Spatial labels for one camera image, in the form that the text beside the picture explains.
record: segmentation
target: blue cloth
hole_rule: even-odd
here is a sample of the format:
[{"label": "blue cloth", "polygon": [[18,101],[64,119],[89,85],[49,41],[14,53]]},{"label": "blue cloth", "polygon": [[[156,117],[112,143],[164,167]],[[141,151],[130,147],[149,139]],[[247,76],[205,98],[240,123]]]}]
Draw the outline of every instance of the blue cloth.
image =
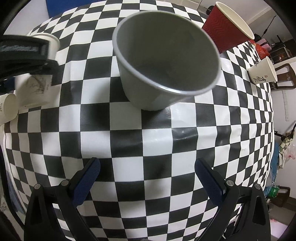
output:
[{"label": "blue cloth", "polygon": [[100,1],[102,0],[46,0],[46,6],[48,16],[52,18],[69,9]]}]

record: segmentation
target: white paper cup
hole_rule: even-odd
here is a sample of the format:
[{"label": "white paper cup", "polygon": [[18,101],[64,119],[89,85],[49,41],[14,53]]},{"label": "white paper cup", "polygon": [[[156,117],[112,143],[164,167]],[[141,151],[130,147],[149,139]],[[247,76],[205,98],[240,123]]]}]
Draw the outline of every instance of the white paper cup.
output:
[{"label": "white paper cup", "polygon": [[254,84],[277,82],[277,75],[269,57],[248,68],[251,81]]},{"label": "white paper cup", "polygon": [[14,94],[0,96],[0,126],[16,118],[18,113],[17,97]]},{"label": "white paper cup", "polygon": [[16,76],[15,95],[19,109],[30,109],[48,104],[51,84],[52,75],[22,74]]},{"label": "white paper cup", "polygon": [[36,33],[31,34],[30,37],[38,38],[38,39],[44,39],[49,41],[49,47],[48,47],[48,59],[55,59],[55,56],[57,54],[57,51],[59,51],[60,43],[59,39],[48,33]]}]

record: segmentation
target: gray paper cup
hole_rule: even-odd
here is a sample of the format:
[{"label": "gray paper cup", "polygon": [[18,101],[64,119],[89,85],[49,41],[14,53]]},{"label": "gray paper cup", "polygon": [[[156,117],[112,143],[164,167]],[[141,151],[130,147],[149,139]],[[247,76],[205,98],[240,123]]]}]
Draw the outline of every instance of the gray paper cup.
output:
[{"label": "gray paper cup", "polygon": [[211,38],[173,13],[132,14],[117,25],[112,43],[125,95],[143,110],[161,110],[205,93],[221,73]]}]

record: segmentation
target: black and white checkerboard pattern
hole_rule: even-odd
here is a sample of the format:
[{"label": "black and white checkerboard pattern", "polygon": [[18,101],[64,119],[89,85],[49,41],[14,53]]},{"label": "black and white checkerboard pattern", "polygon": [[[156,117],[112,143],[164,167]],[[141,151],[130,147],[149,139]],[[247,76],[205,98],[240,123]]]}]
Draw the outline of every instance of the black and white checkerboard pattern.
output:
[{"label": "black and white checkerboard pattern", "polygon": [[221,54],[223,74],[213,90],[156,112],[133,107],[111,38],[120,20],[141,10],[205,22],[197,11],[167,2],[107,0],[33,29],[60,39],[60,72],[50,104],[5,124],[7,158],[27,207],[36,183],[58,185],[99,157],[101,172],[78,210],[100,240],[194,240],[217,210],[194,173],[197,157],[237,185],[265,185],[273,146],[270,88],[250,83],[246,68],[259,58],[247,42]]}]

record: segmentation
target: paper cup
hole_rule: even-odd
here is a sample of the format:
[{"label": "paper cup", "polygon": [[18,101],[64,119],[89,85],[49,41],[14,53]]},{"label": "paper cup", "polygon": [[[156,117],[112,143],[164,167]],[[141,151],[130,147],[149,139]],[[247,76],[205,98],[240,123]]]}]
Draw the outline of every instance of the paper cup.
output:
[{"label": "paper cup", "polygon": [[16,118],[18,113],[17,98],[14,94],[0,96],[0,126]]},{"label": "paper cup", "polygon": [[47,58],[52,60],[55,59],[57,51],[59,50],[59,47],[60,47],[59,39],[56,36],[48,33],[36,33],[36,34],[31,34],[30,37],[49,41]]},{"label": "paper cup", "polygon": [[277,75],[269,57],[248,68],[248,74],[254,84],[277,82]]},{"label": "paper cup", "polygon": [[221,2],[216,2],[202,29],[212,38],[219,53],[255,38],[247,23]]},{"label": "paper cup", "polygon": [[19,109],[30,109],[48,104],[51,84],[52,75],[22,74],[16,76],[15,95]]}]

